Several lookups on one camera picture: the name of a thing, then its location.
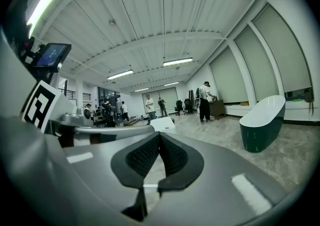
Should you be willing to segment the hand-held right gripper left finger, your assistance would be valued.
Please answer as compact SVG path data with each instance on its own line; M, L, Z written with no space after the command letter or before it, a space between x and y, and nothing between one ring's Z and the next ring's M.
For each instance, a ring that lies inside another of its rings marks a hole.
M141 222L160 199L158 132L111 142L65 147L84 183L126 218Z

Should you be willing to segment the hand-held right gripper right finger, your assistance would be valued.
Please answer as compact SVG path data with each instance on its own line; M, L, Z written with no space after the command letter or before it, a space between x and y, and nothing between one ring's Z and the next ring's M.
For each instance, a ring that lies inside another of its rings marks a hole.
M198 178L187 188L164 192L146 223L276 223L287 195L270 175L236 152L179 134L164 133L203 157Z

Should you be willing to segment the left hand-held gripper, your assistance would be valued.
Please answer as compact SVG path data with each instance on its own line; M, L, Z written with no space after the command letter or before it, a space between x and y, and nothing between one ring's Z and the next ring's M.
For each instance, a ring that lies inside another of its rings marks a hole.
M33 90L22 120L33 124L43 134L48 132L50 123L64 125L59 128L59 143L62 147L103 144L153 132L151 125L92 127L94 124L88 109L77 107L60 91L42 80Z

